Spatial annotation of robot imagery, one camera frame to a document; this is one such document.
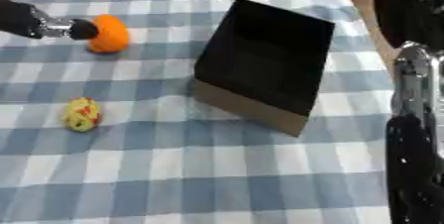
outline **orange fruit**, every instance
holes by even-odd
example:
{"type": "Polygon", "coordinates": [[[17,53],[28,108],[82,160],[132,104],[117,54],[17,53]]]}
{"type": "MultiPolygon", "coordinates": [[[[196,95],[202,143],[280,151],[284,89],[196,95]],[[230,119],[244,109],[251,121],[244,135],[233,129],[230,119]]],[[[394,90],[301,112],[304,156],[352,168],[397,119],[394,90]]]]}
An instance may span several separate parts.
{"type": "Polygon", "coordinates": [[[112,15],[100,15],[94,19],[99,34],[89,42],[89,49],[95,53],[117,53],[130,43],[130,34],[125,24],[112,15]]]}

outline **yellow ball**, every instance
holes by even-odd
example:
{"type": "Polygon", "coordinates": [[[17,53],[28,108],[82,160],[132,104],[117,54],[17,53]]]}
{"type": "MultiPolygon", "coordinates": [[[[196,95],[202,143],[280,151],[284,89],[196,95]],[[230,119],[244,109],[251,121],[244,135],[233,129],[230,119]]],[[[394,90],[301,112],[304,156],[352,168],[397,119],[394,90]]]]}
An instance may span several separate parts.
{"type": "Polygon", "coordinates": [[[75,98],[69,101],[63,114],[63,122],[67,128],[77,132],[87,132],[100,122],[100,106],[88,97],[75,98]]]}

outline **black box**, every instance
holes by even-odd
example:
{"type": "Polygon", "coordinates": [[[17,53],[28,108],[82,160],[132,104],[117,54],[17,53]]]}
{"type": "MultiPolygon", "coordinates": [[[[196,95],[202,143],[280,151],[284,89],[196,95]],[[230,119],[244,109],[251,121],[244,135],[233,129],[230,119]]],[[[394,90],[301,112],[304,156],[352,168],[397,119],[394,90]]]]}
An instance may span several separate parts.
{"type": "Polygon", "coordinates": [[[194,68],[194,95],[298,136],[314,105],[334,24],[236,0],[194,68]]]}

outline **checkered tablecloth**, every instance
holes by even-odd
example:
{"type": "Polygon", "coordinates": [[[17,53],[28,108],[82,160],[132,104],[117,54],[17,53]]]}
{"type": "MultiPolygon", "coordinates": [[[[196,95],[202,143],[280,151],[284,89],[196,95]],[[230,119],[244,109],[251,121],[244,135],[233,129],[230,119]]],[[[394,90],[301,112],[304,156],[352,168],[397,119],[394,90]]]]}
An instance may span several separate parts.
{"type": "Polygon", "coordinates": [[[0,222],[389,224],[392,85],[349,0],[257,0],[337,24],[302,135],[198,103],[193,64],[233,0],[15,0],[53,16],[111,13],[120,56],[0,34],[0,222]],[[70,98],[101,126],[66,130],[70,98]]]}

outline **toy ball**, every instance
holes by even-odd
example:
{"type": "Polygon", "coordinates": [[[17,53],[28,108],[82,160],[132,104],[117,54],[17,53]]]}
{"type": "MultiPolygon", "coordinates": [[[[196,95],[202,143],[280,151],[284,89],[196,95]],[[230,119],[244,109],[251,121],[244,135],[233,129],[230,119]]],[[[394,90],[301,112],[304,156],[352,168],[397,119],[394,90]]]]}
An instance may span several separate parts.
{"type": "Polygon", "coordinates": [[[130,43],[130,34],[125,24],[111,15],[94,19],[99,34],[89,41],[89,49],[97,54],[112,54],[124,50],[130,43]]]}
{"type": "Polygon", "coordinates": [[[88,97],[69,101],[63,114],[66,127],[77,132],[87,132],[95,128],[101,119],[100,106],[88,97]]]}

